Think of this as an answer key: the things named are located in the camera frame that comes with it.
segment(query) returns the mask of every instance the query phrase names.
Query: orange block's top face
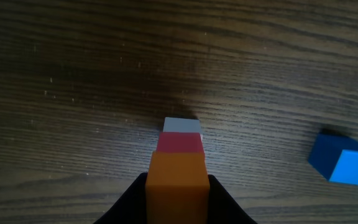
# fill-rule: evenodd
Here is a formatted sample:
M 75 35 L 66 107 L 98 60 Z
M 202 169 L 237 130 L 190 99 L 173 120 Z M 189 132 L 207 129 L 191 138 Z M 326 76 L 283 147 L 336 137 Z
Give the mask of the orange block's top face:
M 146 188 L 152 186 L 209 189 L 204 154 L 153 152 Z

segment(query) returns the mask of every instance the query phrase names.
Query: pink block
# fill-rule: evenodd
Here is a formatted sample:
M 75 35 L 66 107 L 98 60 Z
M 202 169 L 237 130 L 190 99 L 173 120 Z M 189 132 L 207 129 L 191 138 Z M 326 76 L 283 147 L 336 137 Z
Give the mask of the pink block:
M 157 152 L 197 152 L 204 154 L 199 133 L 160 133 Z

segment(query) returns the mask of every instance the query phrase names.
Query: brown tabletop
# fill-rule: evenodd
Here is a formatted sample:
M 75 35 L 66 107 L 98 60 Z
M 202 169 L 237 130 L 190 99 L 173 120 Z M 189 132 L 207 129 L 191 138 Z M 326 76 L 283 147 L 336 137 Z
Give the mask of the brown tabletop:
M 358 223 L 307 162 L 358 140 L 358 1 L 0 1 L 0 223 L 97 220 L 166 116 L 258 223 Z

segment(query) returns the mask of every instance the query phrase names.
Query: orange block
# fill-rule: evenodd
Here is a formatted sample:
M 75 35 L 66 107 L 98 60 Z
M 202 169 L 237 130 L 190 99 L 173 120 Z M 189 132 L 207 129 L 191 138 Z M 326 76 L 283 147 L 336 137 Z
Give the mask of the orange block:
M 205 224 L 209 180 L 202 153 L 153 152 L 146 180 L 148 224 Z

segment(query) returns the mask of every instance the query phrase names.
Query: block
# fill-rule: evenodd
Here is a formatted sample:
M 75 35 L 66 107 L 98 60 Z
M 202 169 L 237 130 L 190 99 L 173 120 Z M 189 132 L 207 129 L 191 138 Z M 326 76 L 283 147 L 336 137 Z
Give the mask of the block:
M 146 185 L 148 224 L 205 224 L 209 180 L 201 153 L 153 152 Z
M 204 154 L 199 133 L 162 132 L 157 143 L 157 152 L 196 152 Z
M 163 132 L 199 133 L 203 140 L 203 131 L 197 119 L 165 118 Z
M 358 185 L 358 142 L 354 139 L 319 134 L 309 163 L 330 182 Z

